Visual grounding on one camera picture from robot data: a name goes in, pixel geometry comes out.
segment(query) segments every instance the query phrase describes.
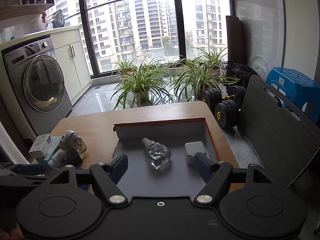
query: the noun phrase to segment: stool sticker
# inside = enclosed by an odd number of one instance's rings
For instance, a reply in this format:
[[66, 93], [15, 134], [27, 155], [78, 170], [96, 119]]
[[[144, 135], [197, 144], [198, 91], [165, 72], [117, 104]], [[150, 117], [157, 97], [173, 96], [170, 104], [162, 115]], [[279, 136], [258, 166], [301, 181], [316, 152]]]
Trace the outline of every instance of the stool sticker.
[[284, 79], [282, 77], [279, 77], [279, 84], [284, 86]]

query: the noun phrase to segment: cabinet door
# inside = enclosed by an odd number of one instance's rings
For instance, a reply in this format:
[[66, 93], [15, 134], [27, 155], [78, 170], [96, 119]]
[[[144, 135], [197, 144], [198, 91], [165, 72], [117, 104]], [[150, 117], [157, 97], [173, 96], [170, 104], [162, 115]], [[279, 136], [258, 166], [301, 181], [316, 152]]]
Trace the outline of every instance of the cabinet door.
[[54, 51], [56, 53], [57, 61], [63, 72], [64, 85], [68, 92], [69, 98], [72, 101], [82, 88], [71, 57], [70, 46], [66, 45], [55, 49]]
[[76, 71], [80, 81], [80, 85], [84, 88], [88, 83], [91, 82], [91, 77], [88, 70], [87, 60], [85, 58], [82, 42], [77, 41], [70, 44], [73, 50], [73, 61], [75, 63]]

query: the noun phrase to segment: washing machine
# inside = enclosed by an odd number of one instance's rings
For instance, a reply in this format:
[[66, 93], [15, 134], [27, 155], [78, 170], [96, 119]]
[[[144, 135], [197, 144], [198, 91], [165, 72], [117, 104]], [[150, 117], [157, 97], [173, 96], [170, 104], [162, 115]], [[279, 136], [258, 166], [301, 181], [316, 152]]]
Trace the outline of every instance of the washing machine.
[[72, 108], [50, 36], [6, 48], [2, 57], [13, 92], [34, 133], [50, 133]]

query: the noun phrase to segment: white power adapter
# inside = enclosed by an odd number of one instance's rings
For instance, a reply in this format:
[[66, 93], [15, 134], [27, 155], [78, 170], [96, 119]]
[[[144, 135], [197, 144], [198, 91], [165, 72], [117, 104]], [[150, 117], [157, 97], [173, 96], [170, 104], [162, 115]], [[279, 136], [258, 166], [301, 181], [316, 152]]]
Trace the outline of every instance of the white power adapter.
[[195, 163], [196, 153], [202, 153], [206, 155], [206, 151], [202, 142], [190, 142], [184, 145], [185, 147], [185, 157], [188, 164]]

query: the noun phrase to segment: person's hand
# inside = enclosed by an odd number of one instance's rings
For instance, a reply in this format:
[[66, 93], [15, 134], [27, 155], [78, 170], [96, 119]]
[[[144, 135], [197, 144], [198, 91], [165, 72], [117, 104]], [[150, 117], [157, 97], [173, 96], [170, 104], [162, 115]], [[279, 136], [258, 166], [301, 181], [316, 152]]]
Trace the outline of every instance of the person's hand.
[[23, 240], [23, 237], [24, 236], [20, 230], [18, 223], [17, 223], [17, 227], [14, 229], [11, 229], [9, 233], [0, 229], [0, 240]]

